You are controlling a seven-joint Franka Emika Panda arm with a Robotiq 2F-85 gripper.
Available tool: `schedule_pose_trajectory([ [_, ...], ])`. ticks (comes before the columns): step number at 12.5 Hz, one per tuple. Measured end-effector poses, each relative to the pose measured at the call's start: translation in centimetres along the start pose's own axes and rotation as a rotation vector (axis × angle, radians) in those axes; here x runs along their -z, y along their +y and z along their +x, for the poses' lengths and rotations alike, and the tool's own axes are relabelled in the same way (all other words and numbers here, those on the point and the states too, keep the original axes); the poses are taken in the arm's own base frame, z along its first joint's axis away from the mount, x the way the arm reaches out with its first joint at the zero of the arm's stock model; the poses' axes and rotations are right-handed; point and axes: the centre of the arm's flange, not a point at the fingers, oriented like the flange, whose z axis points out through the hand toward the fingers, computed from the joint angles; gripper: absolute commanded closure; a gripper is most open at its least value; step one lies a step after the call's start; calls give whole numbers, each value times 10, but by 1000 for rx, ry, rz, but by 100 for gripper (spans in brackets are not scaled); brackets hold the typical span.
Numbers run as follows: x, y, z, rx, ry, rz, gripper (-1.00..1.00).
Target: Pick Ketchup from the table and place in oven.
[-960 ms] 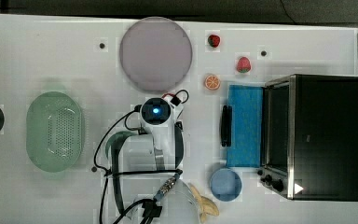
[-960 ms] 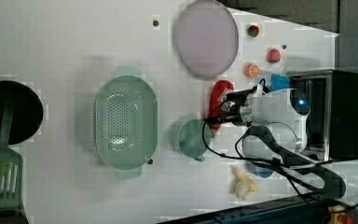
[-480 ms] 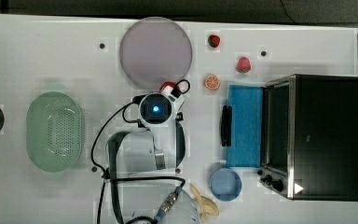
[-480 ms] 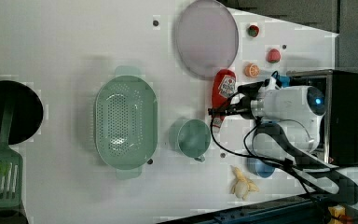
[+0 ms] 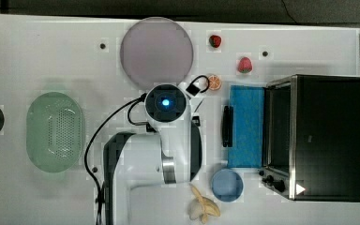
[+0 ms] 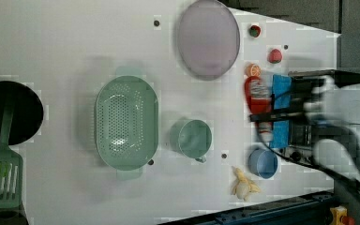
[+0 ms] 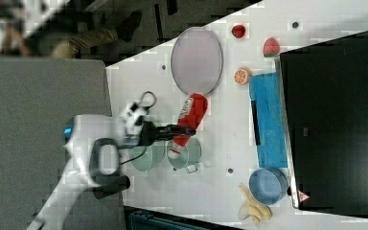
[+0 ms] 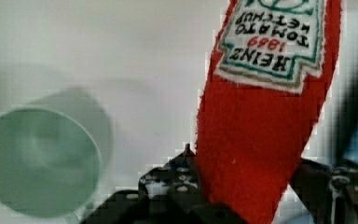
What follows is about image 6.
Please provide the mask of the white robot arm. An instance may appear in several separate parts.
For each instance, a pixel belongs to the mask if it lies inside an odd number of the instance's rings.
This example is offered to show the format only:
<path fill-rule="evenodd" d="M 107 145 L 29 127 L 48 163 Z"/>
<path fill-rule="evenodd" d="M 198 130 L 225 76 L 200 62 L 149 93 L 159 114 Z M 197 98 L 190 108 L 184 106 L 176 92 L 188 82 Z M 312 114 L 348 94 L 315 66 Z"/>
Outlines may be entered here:
<path fill-rule="evenodd" d="M 314 163 L 360 202 L 360 83 L 340 87 L 323 76 L 311 94 L 304 109 Z"/>

